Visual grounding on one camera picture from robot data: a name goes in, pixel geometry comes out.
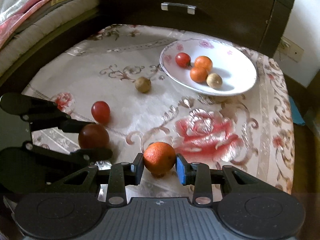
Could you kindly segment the grey quilted mattress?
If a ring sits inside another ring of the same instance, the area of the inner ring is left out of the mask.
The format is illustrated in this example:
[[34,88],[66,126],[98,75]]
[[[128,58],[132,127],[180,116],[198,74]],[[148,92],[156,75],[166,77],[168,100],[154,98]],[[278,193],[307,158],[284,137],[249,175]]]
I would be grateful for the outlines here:
[[99,0],[72,0],[49,12],[21,33],[15,35],[1,49],[1,76],[37,42],[61,28],[68,30],[95,13]]

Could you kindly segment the red cherry tomato with stem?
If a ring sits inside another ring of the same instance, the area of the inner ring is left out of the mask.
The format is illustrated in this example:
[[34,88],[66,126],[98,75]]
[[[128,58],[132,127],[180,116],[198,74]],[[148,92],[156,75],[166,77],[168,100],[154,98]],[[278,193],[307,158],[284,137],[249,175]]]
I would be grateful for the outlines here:
[[178,53],[175,62],[181,68],[188,68],[191,66],[191,57],[187,53]]

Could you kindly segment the white floral plate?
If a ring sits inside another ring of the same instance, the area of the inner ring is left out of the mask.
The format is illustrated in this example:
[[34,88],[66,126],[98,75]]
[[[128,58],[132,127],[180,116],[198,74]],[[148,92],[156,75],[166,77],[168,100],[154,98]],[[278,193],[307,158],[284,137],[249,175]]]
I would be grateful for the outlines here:
[[[213,63],[210,72],[222,78],[221,87],[214,89],[206,82],[193,81],[190,77],[192,67],[182,68],[175,61],[180,52],[190,56],[192,66],[197,57],[208,57]],[[162,50],[159,62],[164,72],[176,83],[206,95],[242,94],[253,88],[257,80],[256,68],[248,57],[233,46],[215,39],[190,38],[172,42]]]

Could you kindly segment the wall power socket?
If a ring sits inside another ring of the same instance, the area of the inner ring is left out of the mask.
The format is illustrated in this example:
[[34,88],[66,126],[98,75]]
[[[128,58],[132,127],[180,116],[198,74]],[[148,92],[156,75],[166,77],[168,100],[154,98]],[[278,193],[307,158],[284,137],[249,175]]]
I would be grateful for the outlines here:
[[303,48],[285,37],[280,39],[277,51],[279,52],[280,56],[287,56],[295,62],[300,62],[304,54]]

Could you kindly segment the tan longan fruit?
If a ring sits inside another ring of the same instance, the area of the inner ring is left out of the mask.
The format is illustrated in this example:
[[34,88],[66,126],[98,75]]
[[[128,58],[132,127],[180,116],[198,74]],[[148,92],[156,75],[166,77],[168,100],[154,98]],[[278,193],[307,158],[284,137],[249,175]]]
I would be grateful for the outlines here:
[[206,78],[206,83],[210,88],[219,89],[222,86],[222,78],[216,73],[209,74]]
[[147,93],[151,89],[151,81],[146,77],[140,77],[135,82],[135,88],[140,93]]

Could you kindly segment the dark brown-red tomato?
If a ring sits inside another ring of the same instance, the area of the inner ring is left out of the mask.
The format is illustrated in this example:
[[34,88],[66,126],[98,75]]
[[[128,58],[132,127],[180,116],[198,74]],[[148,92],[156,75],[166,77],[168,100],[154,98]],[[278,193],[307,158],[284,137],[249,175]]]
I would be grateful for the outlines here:
[[108,148],[109,142],[108,132],[99,124],[86,125],[78,136],[79,146],[83,149]]

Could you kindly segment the floral beige tablecloth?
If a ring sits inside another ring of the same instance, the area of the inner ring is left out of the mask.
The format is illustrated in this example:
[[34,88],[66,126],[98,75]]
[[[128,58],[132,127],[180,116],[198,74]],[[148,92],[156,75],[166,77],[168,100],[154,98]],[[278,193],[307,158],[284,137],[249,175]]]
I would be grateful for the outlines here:
[[[274,59],[233,46],[250,59],[258,78],[248,92],[200,95],[163,72],[162,49],[195,33],[141,25],[101,30],[40,69],[24,94],[54,101],[72,118],[92,121],[91,107],[106,102],[111,163],[131,162],[154,142],[210,168],[234,165],[287,193],[295,163],[293,121],[283,73]],[[146,77],[151,89],[134,82]]]

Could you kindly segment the dark wooden nightstand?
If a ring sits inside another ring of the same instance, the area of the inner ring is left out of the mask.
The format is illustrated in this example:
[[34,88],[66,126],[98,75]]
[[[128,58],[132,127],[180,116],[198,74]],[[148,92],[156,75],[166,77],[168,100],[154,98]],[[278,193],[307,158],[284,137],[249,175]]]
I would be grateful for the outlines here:
[[[150,25],[218,37],[273,56],[295,0],[100,0],[110,23]],[[161,3],[196,6],[195,15]]]

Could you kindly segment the orange mandarin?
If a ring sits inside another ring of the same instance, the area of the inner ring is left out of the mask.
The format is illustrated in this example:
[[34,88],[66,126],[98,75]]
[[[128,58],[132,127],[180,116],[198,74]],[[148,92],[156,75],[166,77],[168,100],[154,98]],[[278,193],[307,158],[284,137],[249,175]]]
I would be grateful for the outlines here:
[[194,82],[203,83],[207,79],[208,71],[205,68],[193,67],[189,75]]
[[198,56],[194,61],[194,67],[203,68],[207,72],[210,72],[213,67],[213,62],[207,56]]
[[143,153],[144,166],[154,177],[163,177],[176,162],[174,148],[165,142],[150,144]]

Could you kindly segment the red oval cherry tomato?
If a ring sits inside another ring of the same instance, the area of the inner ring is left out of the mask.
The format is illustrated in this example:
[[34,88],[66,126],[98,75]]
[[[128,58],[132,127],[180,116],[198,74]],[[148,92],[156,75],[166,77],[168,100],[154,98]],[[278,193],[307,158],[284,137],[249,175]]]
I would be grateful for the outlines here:
[[96,122],[106,125],[110,120],[110,107],[104,101],[96,101],[91,107],[91,113]]

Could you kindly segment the teal cloth on floor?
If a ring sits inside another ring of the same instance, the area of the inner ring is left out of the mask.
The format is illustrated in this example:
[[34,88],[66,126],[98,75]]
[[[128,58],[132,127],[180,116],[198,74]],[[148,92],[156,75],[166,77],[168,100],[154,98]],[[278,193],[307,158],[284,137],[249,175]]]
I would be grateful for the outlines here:
[[299,126],[305,126],[305,121],[302,118],[293,98],[289,96],[289,102],[291,106],[291,114],[292,114],[292,120],[294,124],[297,124]]

